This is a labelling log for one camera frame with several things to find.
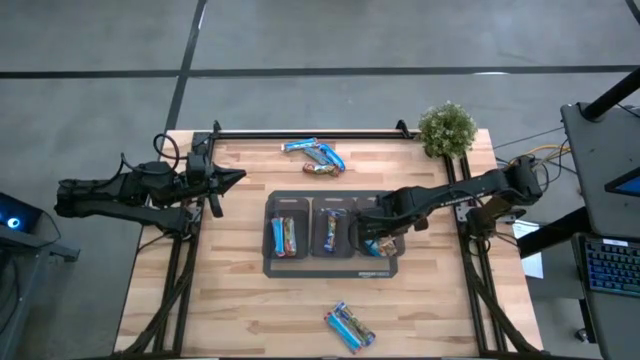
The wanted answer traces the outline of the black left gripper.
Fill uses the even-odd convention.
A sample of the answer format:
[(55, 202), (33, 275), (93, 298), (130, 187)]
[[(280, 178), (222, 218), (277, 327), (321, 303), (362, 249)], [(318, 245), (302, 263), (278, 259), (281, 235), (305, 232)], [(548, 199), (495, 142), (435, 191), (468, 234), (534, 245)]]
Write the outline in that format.
[(187, 155), (181, 198), (185, 200), (205, 196), (209, 201), (213, 216), (221, 218), (223, 210), (219, 197), (228, 192), (246, 175), (246, 171), (242, 169), (221, 168), (221, 182), (211, 161), (211, 151), (206, 147), (194, 148)]

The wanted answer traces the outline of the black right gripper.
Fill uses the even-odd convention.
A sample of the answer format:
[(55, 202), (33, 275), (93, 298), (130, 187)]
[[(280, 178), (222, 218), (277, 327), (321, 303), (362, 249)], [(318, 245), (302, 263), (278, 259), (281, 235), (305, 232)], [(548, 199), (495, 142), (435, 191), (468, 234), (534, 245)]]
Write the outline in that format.
[(398, 189), (378, 194), (373, 205), (356, 212), (358, 241), (396, 237), (411, 227), (417, 232), (426, 230), (428, 202), (428, 189)]

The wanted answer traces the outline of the red green granola bar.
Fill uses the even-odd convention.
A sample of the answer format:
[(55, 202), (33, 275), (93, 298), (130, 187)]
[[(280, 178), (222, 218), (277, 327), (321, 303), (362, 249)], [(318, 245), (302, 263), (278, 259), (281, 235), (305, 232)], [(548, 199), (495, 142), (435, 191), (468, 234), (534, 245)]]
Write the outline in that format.
[(285, 217), (283, 222), (284, 250), (288, 257), (294, 257), (297, 253), (295, 236), (295, 222), (292, 217)]
[(340, 168), (332, 164), (312, 164), (305, 163), (302, 167), (304, 173), (312, 175), (330, 175), (337, 177), (340, 174)]

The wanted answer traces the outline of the grey translucent plastic bin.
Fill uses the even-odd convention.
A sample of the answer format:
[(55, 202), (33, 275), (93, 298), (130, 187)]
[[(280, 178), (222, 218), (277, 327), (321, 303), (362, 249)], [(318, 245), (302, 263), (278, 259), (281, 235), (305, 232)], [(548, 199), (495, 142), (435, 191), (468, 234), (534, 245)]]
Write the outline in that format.
[(271, 219), (276, 216), (291, 217), (294, 223), (296, 254), (284, 256), (284, 259), (305, 258), (309, 252), (309, 201), (306, 198), (274, 197), (266, 203), (263, 255), (271, 259), (278, 258), (271, 224)]
[[(322, 258), (351, 258), (355, 249), (351, 244), (351, 221), (356, 203), (353, 198), (314, 198), (311, 254)], [(333, 251), (325, 248), (329, 230), (333, 234)]]
[[(363, 211), (365, 209), (368, 208), (373, 208), (375, 205), (375, 199), (373, 197), (359, 197), (356, 199), (356, 210), (357, 211)], [(355, 227), (355, 229), (357, 230), (357, 236), (356, 236), (356, 244), (355, 247), (358, 251), (360, 251), (363, 255), (365, 256), (371, 256), (368, 251), (366, 250), (365, 246), (364, 246), (364, 241), (365, 240), (377, 240), (379, 241), (382, 238), (375, 238), (375, 239), (365, 239), (364, 237), (361, 236), (360, 230), (358, 229), (358, 227)]]

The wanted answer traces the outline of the dark grey flat tray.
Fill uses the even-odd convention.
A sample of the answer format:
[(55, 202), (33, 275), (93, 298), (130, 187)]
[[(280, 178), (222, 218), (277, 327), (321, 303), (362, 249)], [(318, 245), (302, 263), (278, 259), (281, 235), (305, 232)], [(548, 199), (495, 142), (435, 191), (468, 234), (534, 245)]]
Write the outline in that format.
[(365, 256), (355, 247), (357, 230), (351, 221), (351, 244), (355, 253), (351, 258), (322, 258), (311, 254), (311, 232), (313, 225), (312, 202), (314, 198), (373, 197), (376, 190), (277, 190), (269, 194), (266, 203), (274, 197), (306, 198), (309, 201), (309, 252), (303, 259), (271, 259), (263, 255), (265, 212), (262, 240), (263, 272), (269, 278), (392, 278), (398, 272), (399, 257)]

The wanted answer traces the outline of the green artificial potted plant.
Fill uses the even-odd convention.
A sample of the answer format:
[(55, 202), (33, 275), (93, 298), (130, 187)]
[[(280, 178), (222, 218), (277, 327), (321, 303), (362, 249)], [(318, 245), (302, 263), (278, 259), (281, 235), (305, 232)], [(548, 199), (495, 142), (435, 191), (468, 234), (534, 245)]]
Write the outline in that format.
[(459, 104), (447, 101), (428, 108), (418, 122), (419, 140), (427, 156), (461, 157), (471, 149), (478, 128)]

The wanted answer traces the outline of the white paper sheet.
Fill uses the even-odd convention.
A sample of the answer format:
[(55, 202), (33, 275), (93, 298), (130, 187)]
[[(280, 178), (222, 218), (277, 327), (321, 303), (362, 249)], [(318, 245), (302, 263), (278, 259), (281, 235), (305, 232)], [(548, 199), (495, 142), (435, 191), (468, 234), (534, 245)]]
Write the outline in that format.
[[(538, 224), (516, 221), (512, 225), (513, 234), (516, 239), (520, 239), (540, 228)], [(524, 273), (527, 277), (536, 279), (544, 278), (542, 255), (540, 252), (521, 259)]]

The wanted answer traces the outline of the black desk support bar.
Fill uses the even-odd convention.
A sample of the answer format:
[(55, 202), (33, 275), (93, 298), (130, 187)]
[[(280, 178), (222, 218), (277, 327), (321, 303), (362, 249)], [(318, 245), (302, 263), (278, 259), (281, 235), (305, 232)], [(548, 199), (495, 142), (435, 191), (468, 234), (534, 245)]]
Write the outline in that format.
[(587, 209), (585, 207), (579, 208), (520, 237), (517, 240), (520, 257), (529, 257), (569, 240), (575, 233), (590, 232), (591, 230)]

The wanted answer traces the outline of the computer tower with blue light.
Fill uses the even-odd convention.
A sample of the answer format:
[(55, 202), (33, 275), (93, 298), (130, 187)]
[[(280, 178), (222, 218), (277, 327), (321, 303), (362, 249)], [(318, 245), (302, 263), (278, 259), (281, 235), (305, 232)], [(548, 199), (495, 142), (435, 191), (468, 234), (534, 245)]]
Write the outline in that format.
[(42, 213), (41, 209), (0, 192), (0, 225), (33, 234)]

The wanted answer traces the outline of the grey equipment stand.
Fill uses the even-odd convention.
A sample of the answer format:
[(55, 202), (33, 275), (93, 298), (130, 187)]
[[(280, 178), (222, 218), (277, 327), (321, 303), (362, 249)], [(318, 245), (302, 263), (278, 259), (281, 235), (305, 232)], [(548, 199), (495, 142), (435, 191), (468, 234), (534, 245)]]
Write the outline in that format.
[(15, 356), (49, 257), (75, 262), (79, 253), (78, 248), (0, 227), (0, 360)]

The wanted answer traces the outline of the dark grey desk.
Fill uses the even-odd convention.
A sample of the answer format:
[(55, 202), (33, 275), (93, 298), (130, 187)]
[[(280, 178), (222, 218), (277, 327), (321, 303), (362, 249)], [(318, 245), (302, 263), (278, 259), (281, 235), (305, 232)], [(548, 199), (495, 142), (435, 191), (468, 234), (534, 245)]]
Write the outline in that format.
[(640, 167), (640, 118), (615, 108), (593, 123), (578, 105), (561, 108), (592, 230), (571, 239), (590, 326), (605, 360), (640, 360), (640, 297), (589, 289), (582, 245), (587, 239), (640, 244), (640, 197), (605, 191), (605, 184)]

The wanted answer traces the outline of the backlit keyboard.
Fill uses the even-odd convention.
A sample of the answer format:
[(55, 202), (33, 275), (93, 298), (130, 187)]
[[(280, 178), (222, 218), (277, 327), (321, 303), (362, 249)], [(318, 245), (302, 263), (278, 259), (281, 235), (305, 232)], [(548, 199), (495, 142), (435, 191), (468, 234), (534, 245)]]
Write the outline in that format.
[(640, 244), (613, 239), (587, 239), (582, 245), (589, 289), (640, 297)]

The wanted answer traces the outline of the monitor with blue screen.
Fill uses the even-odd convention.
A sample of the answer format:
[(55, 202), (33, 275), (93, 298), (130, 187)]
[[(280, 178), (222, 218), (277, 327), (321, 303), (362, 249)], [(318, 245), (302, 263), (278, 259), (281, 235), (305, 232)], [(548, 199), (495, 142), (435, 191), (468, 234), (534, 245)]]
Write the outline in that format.
[(608, 193), (640, 197), (640, 167), (606, 183), (605, 191)]

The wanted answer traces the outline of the black pole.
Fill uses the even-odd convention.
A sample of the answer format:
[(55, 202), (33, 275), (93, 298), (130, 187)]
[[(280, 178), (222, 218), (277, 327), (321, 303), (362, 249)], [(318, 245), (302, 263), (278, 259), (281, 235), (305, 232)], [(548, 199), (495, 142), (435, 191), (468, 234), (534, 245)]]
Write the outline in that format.
[(640, 89), (640, 67), (629, 73), (584, 109), (581, 109), (581, 114), (587, 121), (601, 122), (600, 117), (603, 114), (638, 89)]

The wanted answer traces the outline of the black aluminium table frame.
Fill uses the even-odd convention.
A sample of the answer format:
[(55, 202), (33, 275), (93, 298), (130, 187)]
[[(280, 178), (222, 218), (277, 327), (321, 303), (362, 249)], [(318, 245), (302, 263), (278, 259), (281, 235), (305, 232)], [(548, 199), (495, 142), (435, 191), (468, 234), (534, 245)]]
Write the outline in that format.
[(438, 210), (422, 232), (410, 232), (399, 271), (390, 279), (271, 279), (262, 269), (262, 219), (275, 190), (394, 190), (433, 187), (460, 175), (427, 157), (399, 130), (322, 130), (347, 164), (337, 177), (302, 170), (300, 153), (282, 145), (301, 130), (225, 130), (218, 165), (246, 176), (222, 198), (221, 218), (206, 217), (181, 355), (344, 357), (348, 351), (325, 314), (345, 302), (376, 334), (371, 357), (473, 357), (478, 352), (454, 213)]

